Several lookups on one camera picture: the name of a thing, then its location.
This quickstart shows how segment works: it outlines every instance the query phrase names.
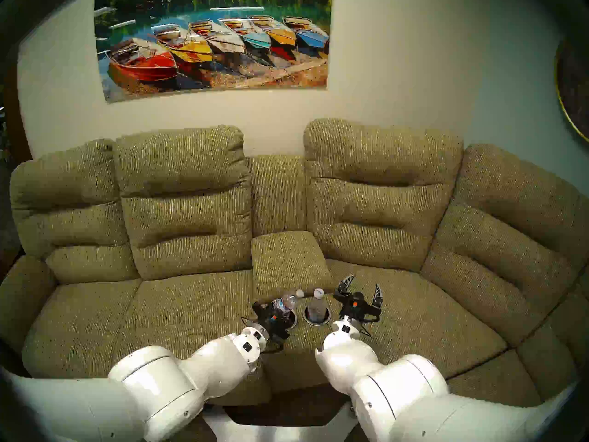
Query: couch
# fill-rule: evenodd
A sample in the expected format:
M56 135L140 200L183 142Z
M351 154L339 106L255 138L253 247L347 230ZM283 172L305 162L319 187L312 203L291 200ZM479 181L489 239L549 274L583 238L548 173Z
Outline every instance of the couch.
M0 338L33 377L105 377L162 345L179 358L239 332L253 301L316 287L384 293L364 340L430 359L452 392L537 405L589 355L589 199L493 145L426 130L311 122L304 156L244 157L235 127L96 140L11 179L22 256ZM339 304L326 298L337 316ZM237 389L253 405L325 384L298 325Z

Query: boat painting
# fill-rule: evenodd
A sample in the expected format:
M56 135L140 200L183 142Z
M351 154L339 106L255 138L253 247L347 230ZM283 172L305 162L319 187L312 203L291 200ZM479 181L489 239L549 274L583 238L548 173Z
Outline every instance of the boat painting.
M170 52L139 38L120 42L107 57L115 69L139 81L163 81L177 74L177 65Z
M192 34L176 23L152 26L157 42L180 60L202 63L213 59L208 42L198 34Z
M203 37L213 50L219 53L239 53L242 54L246 47L239 37L231 28L213 22L211 19L199 20L188 24L192 35Z
M305 17L283 17L284 25L292 29L297 37L309 47L324 49L329 35Z
M288 26L269 15L250 15L250 21L280 45L295 45L296 35Z
M332 1L94 0L93 42L105 101L325 89Z
M258 26L251 23L247 18L219 19L228 28L231 28L243 42L254 49L269 49L270 37Z

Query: red boat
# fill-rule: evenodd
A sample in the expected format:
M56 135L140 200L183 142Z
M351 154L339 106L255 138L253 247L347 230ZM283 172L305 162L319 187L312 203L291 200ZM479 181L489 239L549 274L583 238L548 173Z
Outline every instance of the red boat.
M153 42L131 38L108 53L110 63L124 75L144 82L172 79L178 66L172 54Z

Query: yellow boat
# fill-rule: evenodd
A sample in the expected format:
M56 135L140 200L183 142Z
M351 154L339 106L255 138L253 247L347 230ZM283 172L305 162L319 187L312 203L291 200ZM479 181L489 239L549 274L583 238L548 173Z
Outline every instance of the yellow boat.
M213 60L213 51L208 42L198 34L193 34L175 23L152 26L151 30L157 42L180 60L189 63Z
M250 15L251 23L268 33L270 38L282 45L295 45L296 34L288 26L274 20L269 15Z

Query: white wall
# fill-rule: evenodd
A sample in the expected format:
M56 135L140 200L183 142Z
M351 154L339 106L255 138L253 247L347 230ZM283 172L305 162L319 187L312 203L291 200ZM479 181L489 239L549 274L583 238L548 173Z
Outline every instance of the white wall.
M499 145L589 195L589 144L555 96L562 37L533 0L333 0L327 90L179 93L107 104L93 0L53 15L21 45L21 113L34 157L99 137L234 124L246 154L303 151L305 125L342 117L450 130Z
M77 0L21 45L21 113L34 157L99 137L234 124L246 154L302 153L318 117L464 134L487 45L484 0L333 0L327 90L179 93L107 104L94 0Z
M465 144L493 143L589 196L589 143L566 122L555 92L563 34L534 0L490 0L489 50Z

